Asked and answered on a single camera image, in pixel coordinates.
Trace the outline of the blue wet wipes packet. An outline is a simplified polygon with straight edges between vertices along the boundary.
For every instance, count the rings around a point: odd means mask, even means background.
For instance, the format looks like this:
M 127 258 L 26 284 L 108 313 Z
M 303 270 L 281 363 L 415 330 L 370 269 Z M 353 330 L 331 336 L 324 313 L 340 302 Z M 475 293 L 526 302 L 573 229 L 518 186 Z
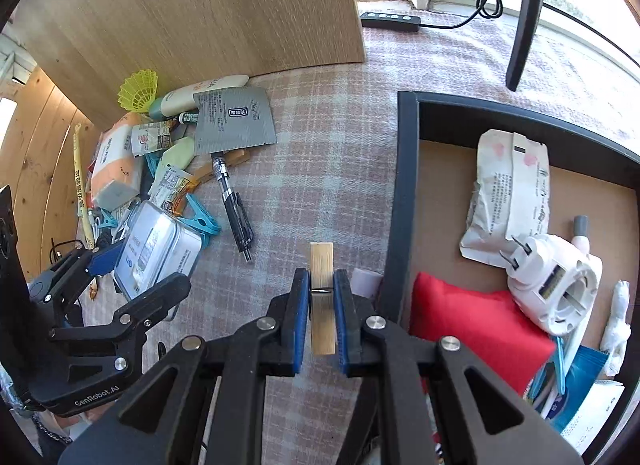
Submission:
M 564 375 L 564 390 L 553 396 L 553 402 L 546 415 L 551 426 L 562 433 L 570 425 L 572 419 L 586 399 L 594 382 L 600 375 L 608 354 L 586 346 L 579 346 L 570 367 L 564 364 L 564 341 L 562 337 L 553 337 L 555 348 L 547 363 L 536 373 L 530 384 L 526 399 L 535 403 L 535 409 L 541 413 L 544 403 L 550 399 L 542 399 L 544 386 L 558 385 L 558 365 L 562 364 Z

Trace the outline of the pink lotion bottle grey cap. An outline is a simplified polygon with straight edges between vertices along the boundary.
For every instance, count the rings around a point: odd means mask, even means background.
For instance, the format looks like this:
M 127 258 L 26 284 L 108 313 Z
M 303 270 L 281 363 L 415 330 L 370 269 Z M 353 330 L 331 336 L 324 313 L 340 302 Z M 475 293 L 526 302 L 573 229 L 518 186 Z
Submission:
M 589 218 L 586 215 L 575 216 L 573 222 L 573 237 L 570 243 L 586 255 L 590 253 L 588 230 Z

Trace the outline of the black pen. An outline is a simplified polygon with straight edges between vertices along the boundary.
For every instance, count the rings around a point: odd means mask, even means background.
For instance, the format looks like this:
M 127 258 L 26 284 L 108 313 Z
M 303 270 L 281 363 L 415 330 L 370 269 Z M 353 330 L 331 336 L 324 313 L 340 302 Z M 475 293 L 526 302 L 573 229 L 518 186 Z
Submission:
M 222 202 L 224 202 L 224 209 L 227 213 L 235 245 L 245 261 L 251 263 L 253 261 L 254 231 L 250 224 L 250 219 L 246 214 L 241 196 L 232 188 L 224 155 L 222 153 L 212 153 L 210 157 L 212 158 L 213 173 L 221 191 Z

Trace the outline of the white box red characters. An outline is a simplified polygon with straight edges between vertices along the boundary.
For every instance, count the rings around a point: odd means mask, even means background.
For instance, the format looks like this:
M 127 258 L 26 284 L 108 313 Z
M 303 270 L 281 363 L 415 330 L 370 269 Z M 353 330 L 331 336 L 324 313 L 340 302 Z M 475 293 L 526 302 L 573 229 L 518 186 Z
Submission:
M 584 454 L 596 439 L 625 386 L 619 381 L 595 381 L 582 405 L 561 431 L 562 437 L 579 453 Z

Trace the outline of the black tray with cardboard bottom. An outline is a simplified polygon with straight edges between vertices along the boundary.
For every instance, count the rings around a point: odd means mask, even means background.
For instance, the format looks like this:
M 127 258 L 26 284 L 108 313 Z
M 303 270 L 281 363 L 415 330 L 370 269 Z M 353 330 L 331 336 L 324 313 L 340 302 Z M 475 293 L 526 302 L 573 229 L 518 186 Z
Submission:
M 386 464 L 579 464 L 525 401 L 556 335 L 599 341 L 613 286 L 639 280 L 639 160 L 505 104 L 398 96 L 374 350 Z

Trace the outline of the snack sachet white orange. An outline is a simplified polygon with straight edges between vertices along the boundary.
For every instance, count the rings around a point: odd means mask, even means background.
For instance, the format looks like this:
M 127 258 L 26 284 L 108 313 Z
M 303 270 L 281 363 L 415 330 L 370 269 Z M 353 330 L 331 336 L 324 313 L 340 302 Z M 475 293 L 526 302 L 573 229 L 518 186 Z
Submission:
M 168 165 L 160 179 L 153 182 L 149 201 L 161 210 L 181 216 L 186 195 L 198 186 L 198 178 L 179 167 Z

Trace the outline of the clear plastic phone card case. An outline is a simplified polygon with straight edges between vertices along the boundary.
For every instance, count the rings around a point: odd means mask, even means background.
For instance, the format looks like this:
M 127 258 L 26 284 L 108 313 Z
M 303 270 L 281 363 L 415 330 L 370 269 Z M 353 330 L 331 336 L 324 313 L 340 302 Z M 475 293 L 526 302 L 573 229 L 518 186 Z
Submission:
M 190 277 L 202 248 L 198 233 L 149 201 L 137 207 L 128 227 L 113 270 L 114 281 L 128 300 L 175 272 Z

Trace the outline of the black power strip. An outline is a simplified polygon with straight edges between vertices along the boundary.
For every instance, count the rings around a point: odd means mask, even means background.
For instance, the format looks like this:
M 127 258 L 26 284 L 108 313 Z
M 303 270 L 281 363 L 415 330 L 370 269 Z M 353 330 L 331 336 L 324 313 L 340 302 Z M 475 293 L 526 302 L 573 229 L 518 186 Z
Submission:
M 366 11 L 360 14 L 360 22 L 364 28 L 391 30 L 415 33 L 421 29 L 421 19 L 408 14 L 388 14 L 384 12 Z

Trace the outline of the red cloth pouch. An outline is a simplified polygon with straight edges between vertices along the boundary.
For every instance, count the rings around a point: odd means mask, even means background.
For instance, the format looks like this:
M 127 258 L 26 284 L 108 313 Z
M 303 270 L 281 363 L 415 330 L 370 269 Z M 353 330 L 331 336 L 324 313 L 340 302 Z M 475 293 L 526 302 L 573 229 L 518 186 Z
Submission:
M 457 337 L 520 395 L 555 348 L 510 292 L 460 289 L 425 272 L 413 283 L 409 333 L 427 341 Z

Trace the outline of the white sunscreen bottle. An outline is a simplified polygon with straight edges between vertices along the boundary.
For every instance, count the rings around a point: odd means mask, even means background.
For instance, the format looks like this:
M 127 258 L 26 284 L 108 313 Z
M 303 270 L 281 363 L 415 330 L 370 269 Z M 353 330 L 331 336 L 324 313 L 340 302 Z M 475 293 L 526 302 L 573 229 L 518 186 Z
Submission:
M 196 109 L 196 95 L 212 90 L 243 87 L 249 79 L 248 75 L 235 74 L 171 90 L 163 97 L 156 98 L 146 114 L 153 121 L 163 121 L 165 118 Z

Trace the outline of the wooden clothes peg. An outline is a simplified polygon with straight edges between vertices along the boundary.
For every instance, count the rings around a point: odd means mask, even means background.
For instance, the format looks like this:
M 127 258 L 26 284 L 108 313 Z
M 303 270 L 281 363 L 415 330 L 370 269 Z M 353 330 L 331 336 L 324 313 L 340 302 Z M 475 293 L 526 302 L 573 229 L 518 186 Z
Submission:
M 315 355 L 334 355 L 336 327 L 333 306 L 333 244 L 310 243 L 311 349 Z

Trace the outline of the pink tube bottle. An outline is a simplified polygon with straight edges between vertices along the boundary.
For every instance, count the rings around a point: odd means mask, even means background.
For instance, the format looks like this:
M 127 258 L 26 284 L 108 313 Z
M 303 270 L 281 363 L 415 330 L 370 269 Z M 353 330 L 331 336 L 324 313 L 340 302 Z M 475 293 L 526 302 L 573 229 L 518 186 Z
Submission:
M 352 294 L 373 301 L 376 296 L 378 296 L 382 280 L 382 274 L 371 270 L 355 268 L 350 278 Z

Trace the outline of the white paper packet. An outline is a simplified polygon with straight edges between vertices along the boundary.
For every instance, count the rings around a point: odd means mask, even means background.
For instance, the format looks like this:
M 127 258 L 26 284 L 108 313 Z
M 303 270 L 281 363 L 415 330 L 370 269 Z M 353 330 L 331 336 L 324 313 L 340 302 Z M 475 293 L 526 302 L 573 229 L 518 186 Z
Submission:
M 460 254 L 503 268 L 514 237 L 548 232 L 550 166 L 544 144 L 519 133 L 490 129 L 480 136 L 476 180 Z

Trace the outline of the white plastic bag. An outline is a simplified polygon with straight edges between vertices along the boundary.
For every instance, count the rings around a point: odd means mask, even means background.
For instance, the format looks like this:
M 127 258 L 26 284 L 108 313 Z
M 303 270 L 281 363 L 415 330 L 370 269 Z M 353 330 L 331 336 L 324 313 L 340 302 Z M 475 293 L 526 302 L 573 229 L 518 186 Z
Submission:
M 600 343 L 600 350 L 608 356 L 603 367 L 607 377 L 614 377 L 623 367 L 631 326 L 626 322 L 630 291 L 628 281 L 618 281 L 613 289 L 610 316 Z

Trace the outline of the white round plug adapter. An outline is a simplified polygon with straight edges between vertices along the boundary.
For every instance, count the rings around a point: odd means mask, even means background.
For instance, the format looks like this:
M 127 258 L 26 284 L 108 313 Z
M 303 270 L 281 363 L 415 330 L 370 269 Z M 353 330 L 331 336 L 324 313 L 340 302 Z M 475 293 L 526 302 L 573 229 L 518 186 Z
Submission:
M 514 237 L 506 259 L 508 289 L 527 318 L 552 336 L 577 329 L 591 311 L 602 260 L 553 234 Z

